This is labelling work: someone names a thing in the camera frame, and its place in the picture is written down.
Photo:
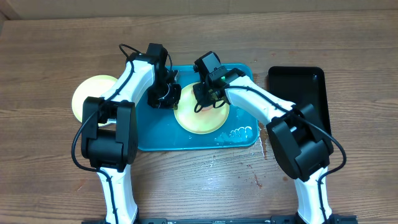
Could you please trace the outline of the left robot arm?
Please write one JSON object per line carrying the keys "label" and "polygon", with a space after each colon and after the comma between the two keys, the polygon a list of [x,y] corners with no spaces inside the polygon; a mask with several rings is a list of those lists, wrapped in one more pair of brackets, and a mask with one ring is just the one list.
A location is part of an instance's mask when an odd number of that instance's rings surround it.
{"label": "left robot arm", "polygon": [[181,86],[177,71],[166,63],[171,57],[161,44],[150,43],[146,52],[133,49],[116,83],[99,97],[83,102],[81,127],[72,143],[77,144],[89,167],[100,178],[106,203],[104,223],[136,223],[139,209],[134,201],[131,165],[138,150],[136,106],[143,95],[155,109],[177,109]]}

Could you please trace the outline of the green plate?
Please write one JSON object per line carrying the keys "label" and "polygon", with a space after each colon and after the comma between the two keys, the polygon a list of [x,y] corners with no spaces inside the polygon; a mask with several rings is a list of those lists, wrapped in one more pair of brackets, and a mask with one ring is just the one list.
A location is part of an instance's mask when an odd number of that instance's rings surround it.
{"label": "green plate", "polygon": [[100,97],[107,92],[116,82],[117,78],[109,75],[96,75],[81,83],[72,97],[72,111],[75,118],[82,122],[83,103],[87,97]]}
{"label": "green plate", "polygon": [[191,83],[182,88],[177,109],[174,111],[175,118],[181,127],[194,134],[208,134],[216,131],[226,122],[229,115],[229,104],[220,108],[208,106],[200,112],[194,111],[197,100]]}

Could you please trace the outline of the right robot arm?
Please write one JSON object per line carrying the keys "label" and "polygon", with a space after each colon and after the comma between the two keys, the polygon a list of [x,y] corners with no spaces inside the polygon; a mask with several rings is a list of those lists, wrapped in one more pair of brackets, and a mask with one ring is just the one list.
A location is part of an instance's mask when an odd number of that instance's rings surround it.
{"label": "right robot arm", "polygon": [[194,71],[200,74],[200,83],[193,87],[195,112],[227,103],[262,122],[279,167],[294,180],[298,220],[331,223],[324,180],[333,146],[314,107],[298,106],[272,95],[242,70],[227,69],[212,51],[195,61]]}

